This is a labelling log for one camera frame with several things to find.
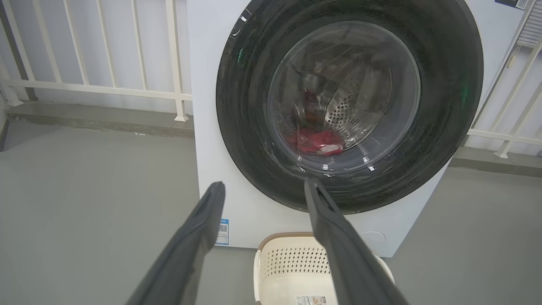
washing machine door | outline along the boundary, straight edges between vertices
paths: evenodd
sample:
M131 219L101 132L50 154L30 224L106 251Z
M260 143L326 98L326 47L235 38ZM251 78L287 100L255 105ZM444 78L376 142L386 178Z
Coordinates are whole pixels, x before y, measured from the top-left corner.
M482 47L463 0L253 0L218 70L226 147L261 192L306 211L315 177L344 213L400 199L473 119Z

black label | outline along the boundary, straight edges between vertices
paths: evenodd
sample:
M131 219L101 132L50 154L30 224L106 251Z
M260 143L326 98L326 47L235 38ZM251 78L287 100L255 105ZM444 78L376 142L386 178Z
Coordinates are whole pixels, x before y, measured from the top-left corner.
M525 10L528 0L495 0L495 2L520 10Z

basket label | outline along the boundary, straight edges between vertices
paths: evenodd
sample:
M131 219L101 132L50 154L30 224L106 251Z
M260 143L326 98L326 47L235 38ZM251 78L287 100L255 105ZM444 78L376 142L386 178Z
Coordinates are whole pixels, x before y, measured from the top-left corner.
M228 219L221 219L215 245L229 245L230 224Z
M326 297L324 296L296 296L295 305L326 305Z

laundry basket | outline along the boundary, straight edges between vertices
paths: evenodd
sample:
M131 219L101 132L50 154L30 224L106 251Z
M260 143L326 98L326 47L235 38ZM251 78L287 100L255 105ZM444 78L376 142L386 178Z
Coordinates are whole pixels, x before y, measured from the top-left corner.
M278 233L262 241L254 257L254 297L257 305L338 304L326 250L312 233Z

front-loading washing machine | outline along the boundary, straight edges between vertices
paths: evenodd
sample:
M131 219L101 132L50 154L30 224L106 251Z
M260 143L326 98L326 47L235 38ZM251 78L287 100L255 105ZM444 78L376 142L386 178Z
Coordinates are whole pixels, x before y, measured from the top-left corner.
M217 243L311 231L313 177L393 256L521 16L493 0L188 0L200 193L227 192Z

